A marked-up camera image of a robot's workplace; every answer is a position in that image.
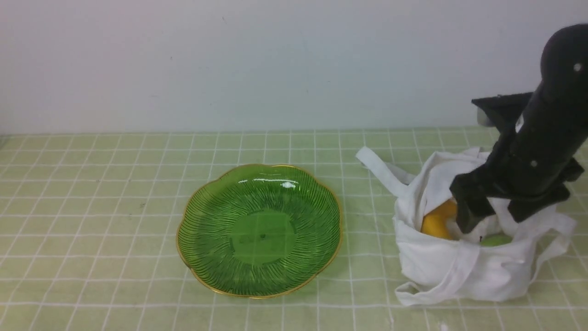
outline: bag strap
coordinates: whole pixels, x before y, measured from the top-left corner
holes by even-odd
[[[552,240],[549,246],[547,246],[547,248],[545,248],[545,250],[539,254],[539,256],[537,256],[537,260],[535,262],[535,273],[533,274],[533,278],[531,278],[531,283],[535,281],[535,278],[537,278],[539,270],[541,270],[541,265],[545,261],[553,257],[563,255],[567,252],[575,228],[576,221],[574,219],[564,214],[555,213],[554,217],[550,218],[550,222],[547,224],[547,226],[539,229],[539,232],[542,232],[541,235],[547,233],[551,229],[556,230],[559,234]]]
[[[395,290],[398,301],[405,306],[413,306],[415,304],[436,304],[454,298],[457,291],[462,288],[466,279],[472,273],[479,256],[480,245],[460,240],[455,259],[449,271],[437,286],[428,291],[423,291],[417,284],[407,282]],[[411,288],[416,289],[418,292],[412,293]]]
[[[404,181],[412,181],[414,175],[407,173],[395,165],[386,165],[376,153],[367,147],[362,147],[355,155],[361,163],[392,193],[395,197],[404,196],[408,190],[408,186]]]

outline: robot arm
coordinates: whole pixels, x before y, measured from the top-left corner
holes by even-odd
[[[573,155],[588,138],[588,24],[557,31],[541,57],[542,81],[516,122],[506,124],[485,164],[454,178],[457,225],[470,233],[495,214],[489,197],[510,200],[522,222],[565,201],[565,181],[584,169]]]

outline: plate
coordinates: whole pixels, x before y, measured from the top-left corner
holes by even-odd
[[[343,240],[333,192],[291,165],[243,165],[200,188],[178,228],[192,274],[222,294],[295,291],[335,258]]]

